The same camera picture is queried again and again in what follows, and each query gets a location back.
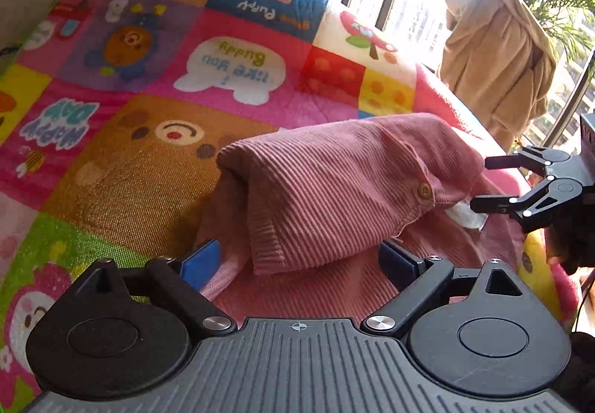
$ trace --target brown button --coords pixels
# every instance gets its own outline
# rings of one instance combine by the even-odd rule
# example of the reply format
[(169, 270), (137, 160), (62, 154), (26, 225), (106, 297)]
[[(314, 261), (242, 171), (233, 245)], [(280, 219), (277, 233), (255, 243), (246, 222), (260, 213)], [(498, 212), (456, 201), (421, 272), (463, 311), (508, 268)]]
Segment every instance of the brown button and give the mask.
[(427, 183), (420, 183), (417, 187), (417, 194), (424, 200), (429, 200), (432, 197), (432, 188)]

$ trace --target brown fabric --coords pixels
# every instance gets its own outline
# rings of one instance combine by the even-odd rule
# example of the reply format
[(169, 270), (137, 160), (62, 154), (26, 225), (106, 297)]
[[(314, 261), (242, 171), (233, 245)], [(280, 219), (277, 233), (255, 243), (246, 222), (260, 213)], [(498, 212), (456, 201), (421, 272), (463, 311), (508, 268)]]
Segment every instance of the brown fabric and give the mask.
[(545, 114), (556, 61), (521, 0), (446, 0), (437, 75), (504, 148)]

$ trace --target folded pink shirt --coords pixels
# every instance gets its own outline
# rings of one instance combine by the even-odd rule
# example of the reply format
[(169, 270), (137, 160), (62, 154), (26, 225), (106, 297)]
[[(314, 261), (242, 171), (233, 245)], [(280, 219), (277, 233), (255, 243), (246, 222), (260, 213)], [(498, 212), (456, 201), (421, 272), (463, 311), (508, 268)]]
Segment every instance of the folded pink shirt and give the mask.
[(359, 321), (396, 294), (377, 263), (378, 245), (395, 236), (420, 257), (462, 267), (497, 257), (516, 269), (524, 243), (517, 223), (491, 215), (481, 231), (469, 230), (445, 213), (501, 192), (468, 144), (485, 142), (461, 135), (436, 116), (412, 114), (280, 131), (222, 149), (197, 236), (219, 240), (222, 265), (203, 294), (240, 322)]

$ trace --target colorful blanket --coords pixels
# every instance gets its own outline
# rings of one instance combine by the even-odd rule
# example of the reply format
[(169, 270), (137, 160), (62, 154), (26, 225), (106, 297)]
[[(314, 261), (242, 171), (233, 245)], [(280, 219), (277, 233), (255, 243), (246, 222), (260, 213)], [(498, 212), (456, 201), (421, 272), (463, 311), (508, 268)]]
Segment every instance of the colorful blanket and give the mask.
[[(20, 411), (39, 393), (29, 332), (93, 260), (191, 251), (219, 149), (418, 111), (495, 147), (431, 73), (340, 4), (59, 0), (0, 81), (0, 404)], [(519, 173), (498, 173), (507, 193), (527, 191)], [(534, 290), (570, 317), (540, 243), (525, 256)]]

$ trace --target silver screw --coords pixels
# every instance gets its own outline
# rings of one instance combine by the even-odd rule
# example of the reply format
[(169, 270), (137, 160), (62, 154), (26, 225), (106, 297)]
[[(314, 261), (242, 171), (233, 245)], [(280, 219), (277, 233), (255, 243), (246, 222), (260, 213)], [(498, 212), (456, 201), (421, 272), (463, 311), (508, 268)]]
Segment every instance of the silver screw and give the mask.
[(395, 320), (386, 315), (374, 315), (366, 319), (366, 326), (375, 331), (388, 331), (395, 327)]
[(228, 317), (215, 315), (213, 317), (207, 317), (202, 321), (202, 326), (210, 331), (224, 331), (231, 327), (231, 320)]

